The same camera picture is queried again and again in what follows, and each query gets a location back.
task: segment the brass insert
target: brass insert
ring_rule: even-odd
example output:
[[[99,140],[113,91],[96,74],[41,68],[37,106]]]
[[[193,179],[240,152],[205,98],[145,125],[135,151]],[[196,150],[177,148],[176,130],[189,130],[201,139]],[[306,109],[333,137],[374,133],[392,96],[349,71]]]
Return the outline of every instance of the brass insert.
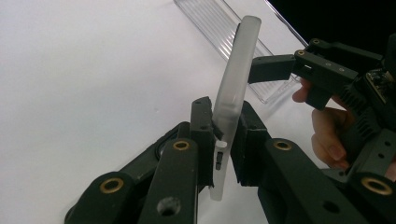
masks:
[[[100,191],[102,193],[114,193],[117,192],[119,189],[121,189],[123,186],[123,180],[119,177],[113,177],[105,180],[101,185],[100,185]]]
[[[190,148],[190,144],[186,141],[177,141],[174,143],[174,149],[176,150],[186,150]]]
[[[361,183],[364,187],[377,194],[390,195],[393,193],[392,189],[387,183],[372,177],[362,178]]]
[[[274,147],[280,150],[288,151],[291,150],[291,145],[287,142],[276,141],[274,142]]]

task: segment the human finger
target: human finger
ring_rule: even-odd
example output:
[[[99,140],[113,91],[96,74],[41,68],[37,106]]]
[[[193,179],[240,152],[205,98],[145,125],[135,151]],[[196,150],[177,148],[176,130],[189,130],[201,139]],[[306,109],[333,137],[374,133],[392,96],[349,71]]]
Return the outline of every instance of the human finger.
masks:
[[[312,88],[312,83],[309,82],[308,80],[301,78],[300,80],[302,87],[297,90],[291,98],[293,101],[297,103],[303,103],[306,100],[306,97],[308,96],[309,90]]]
[[[325,146],[323,146],[320,143],[320,137],[318,137],[317,134],[312,135],[311,141],[312,141],[312,148],[314,150],[315,155],[326,163],[328,166],[332,168],[341,168],[345,170],[346,168],[349,167],[349,163],[345,160],[345,156],[342,157],[340,160],[335,160],[325,149]]]
[[[347,153],[338,134],[347,125],[347,112],[328,107],[322,111],[315,109],[312,111],[312,124],[317,141],[313,145],[314,150],[317,153],[320,150],[325,151],[333,159],[332,163],[344,161]]]

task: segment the translucent plastic piece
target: translucent plastic piece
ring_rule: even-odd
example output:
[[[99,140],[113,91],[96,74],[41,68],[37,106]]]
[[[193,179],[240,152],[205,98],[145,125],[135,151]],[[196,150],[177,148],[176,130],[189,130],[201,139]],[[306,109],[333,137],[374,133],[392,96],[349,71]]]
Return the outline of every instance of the translucent plastic piece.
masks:
[[[206,39],[218,51],[224,60],[230,58],[233,39],[241,19],[224,0],[174,0],[175,4],[187,15],[192,23],[201,31]],[[257,40],[254,57],[271,56],[273,53]],[[295,82],[290,79],[289,85]],[[279,89],[284,81],[262,82],[250,84],[258,98],[263,103],[275,100],[286,89]]]
[[[226,143],[215,146],[213,171],[215,186],[210,189],[210,197],[216,201],[222,198],[230,149],[244,103],[248,75],[261,24],[262,21],[257,17],[246,16],[242,19],[215,102],[212,119],[223,133],[221,142]]]

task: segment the clear plastic stand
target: clear plastic stand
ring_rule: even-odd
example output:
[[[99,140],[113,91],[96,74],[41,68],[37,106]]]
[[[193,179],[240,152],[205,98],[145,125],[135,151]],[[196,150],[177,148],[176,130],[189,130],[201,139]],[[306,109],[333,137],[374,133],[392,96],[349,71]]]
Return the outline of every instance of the clear plastic stand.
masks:
[[[224,0],[174,0],[175,4],[186,14],[206,39],[228,61],[233,48],[233,39],[241,19]],[[271,56],[273,53],[257,40],[254,57]],[[249,84],[257,97],[265,104],[275,99],[298,79],[291,77],[288,81],[272,81]]]

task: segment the white table surface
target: white table surface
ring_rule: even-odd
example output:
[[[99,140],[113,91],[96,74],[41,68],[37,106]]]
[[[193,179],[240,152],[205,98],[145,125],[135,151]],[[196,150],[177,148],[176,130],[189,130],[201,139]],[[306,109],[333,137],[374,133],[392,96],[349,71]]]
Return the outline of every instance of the white table surface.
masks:
[[[274,54],[302,45],[262,0],[227,1],[262,19]],[[190,119],[191,102],[215,102],[226,62],[171,0],[0,3],[0,223],[63,223],[99,175],[118,171]],[[273,137],[311,149],[312,108],[286,92],[246,100]],[[266,223],[257,188],[199,196],[198,223]]]

